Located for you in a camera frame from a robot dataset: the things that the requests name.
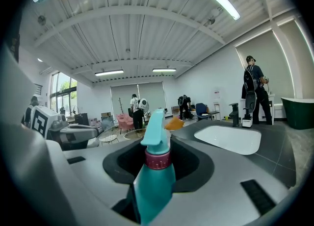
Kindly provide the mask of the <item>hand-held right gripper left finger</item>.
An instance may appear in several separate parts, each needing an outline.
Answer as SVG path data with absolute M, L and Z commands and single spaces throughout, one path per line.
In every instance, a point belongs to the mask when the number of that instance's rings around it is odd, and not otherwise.
M 144 163 L 140 140 L 64 154 L 84 186 L 111 211 L 136 224 L 141 223 L 134 181 Z

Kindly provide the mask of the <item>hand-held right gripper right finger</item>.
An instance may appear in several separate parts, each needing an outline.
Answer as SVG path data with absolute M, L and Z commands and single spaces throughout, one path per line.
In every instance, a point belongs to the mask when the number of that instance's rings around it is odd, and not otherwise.
M 244 226 L 288 195 L 287 188 L 247 157 L 171 138 L 176 181 L 154 226 Z

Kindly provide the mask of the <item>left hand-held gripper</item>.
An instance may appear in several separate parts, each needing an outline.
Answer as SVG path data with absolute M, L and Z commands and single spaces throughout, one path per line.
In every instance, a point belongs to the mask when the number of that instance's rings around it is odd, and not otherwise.
M 30 128 L 38 131 L 47 139 L 48 131 L 60 131 L 65 127 L 76 129 L 95 129 L 95 130 L 67 130 L 60 133 L 60 146 L 63 151 L 81 150 L 95 148 L 100 145 L 98 132 L 103 132 L 102 127 L 69 124 L 62 114 L 45 106 L 35 106 L 31 110 Z

